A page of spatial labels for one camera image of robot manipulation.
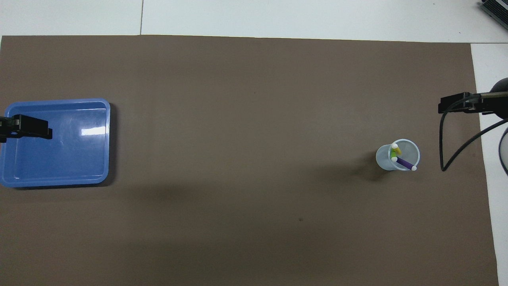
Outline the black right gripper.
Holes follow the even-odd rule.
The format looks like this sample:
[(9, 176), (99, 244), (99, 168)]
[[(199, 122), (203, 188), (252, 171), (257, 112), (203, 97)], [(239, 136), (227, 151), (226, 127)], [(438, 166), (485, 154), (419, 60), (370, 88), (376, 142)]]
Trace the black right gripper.
[(508, 78), (499, 80), (488, 93), (506, 93), (502, 97), (487, 97), (484, 95), (487, 93), (469, 93), (462, 92), (454, 95), (442, 97), (438, 103), (437, 112), (438, 114), (444, 114), (445, 112), (465, 113), (472, 114), (478, 113), (477, 104), (481, 99), (481, 114), (495, 114), (501, 119), (508, 118)]

